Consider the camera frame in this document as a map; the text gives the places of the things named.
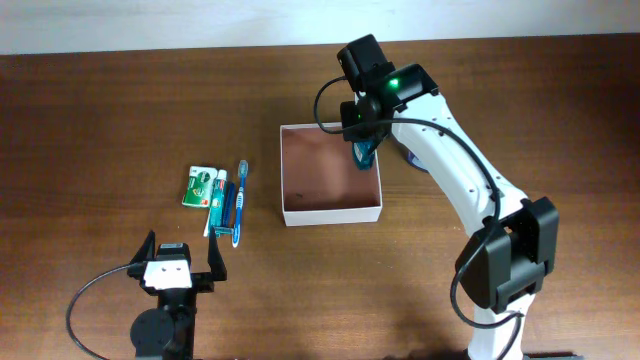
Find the green toothpaste box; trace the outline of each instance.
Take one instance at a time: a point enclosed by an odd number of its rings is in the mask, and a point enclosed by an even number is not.
[[[218,176],[215,168],[192,166],[189,168],[189,184],[187,193],[182,198],[182,205],[195,208],[208,208],[211,205],[213,180]]]

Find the white box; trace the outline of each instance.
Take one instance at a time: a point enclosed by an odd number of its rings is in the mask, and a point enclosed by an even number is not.
[[[325,125],[340,128],[340,123]],[[317,124],[280,126],[280,190],[287,226],[378,221],[382,188],[378,154],[358,170],[351,143]]]

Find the wooden table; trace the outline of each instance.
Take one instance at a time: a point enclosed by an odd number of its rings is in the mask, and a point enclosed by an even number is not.
[[[208,359],[433,358],[471,328],[448,299],[467,241],[434,181],[391,142],[372,224],[287,228],[278,129],[312,122],[341,45],[0,58],[0,357],[87,359],[64,312],[94,275],[127,263],[149,229],[187,242],[204,271],[206,211],[181,206],[190,165],[250,175],[229,280],[198,301]],[[439,83],[462,127],[532,199],[560,211],[556,269],[528,317],[526,352],[640,358],[640,36],[383,44]],[[352,95],[323,98],[327,121]],[[464,310],[472,306],[466,297]],[[155,306],[118,274],[79,301],[74,329],[131,358],[129,327]]]

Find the white robotic arm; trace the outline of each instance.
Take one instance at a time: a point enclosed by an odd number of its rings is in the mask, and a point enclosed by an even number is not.
[[[554,267],[555,207],[547,198],[530,201],[489,163],[456,123],[438,85],[421,66],[396,69],[372,35],[349,43],[338,53],[338,61],[345,76],[318,92],[316,122],[323,131],[342,134],[353,143],[360,169],[372,165],[375,149],[389,135],[417,156],[470,236],[456,261],[451,287],[454,310],[475,328],[469,357],[522,359],[523,318]],[[356,101],[340,105],[342,130],[330,130],[318,118],[318,100],[328,86],[341,80],[349,81]],[[476,304],[475,321],[457,306],[458,283]]]
[[[502,176],[480,153],[471,139],[464,133],[447,107],[444,96],[423,95],[407,103],[407,109],[396,113],[394,118],[411,118],[433,121],[453,131],[463,139],[482,160],[485,167],[494,177],[502,196],[500,197],[501,218],[507,217],[522,209],[522,199],[527,196]],[[447,195],[455,208],[468,236],[484,228],[483,219],[492,216],[494,202],[486,179],[476,163],[469,157],[458,143],[438,130],[418,124],[396,123],[392,125],[393,136],[414,153],[425,165],[433,179]],[[507,306],[507,311],[496,314],[491,309],[475,306],[474,318],[479,323],[495,323],[513,312],[526,314],[535,295],[525,295]],[[516,321],[495,329],[474,329],[473,338],[468,348],[471,359],[495,359],[505,349],[513,332]],[[521,360],[523,353],[520,347],[524,318],[520,322],[520,331],[505,360]]]

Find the blue toothbrush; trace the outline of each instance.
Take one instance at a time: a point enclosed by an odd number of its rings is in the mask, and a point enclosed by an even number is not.
[[[238,189],[238,197],[236,198],[236,223],[233,226],[233,247],[240,244],[240,226],[242,225],[242,206],[244,205],[244,187],[249,175],[249,163],[241,160],[238,166],[238,177],[240,178],[240,188]]]

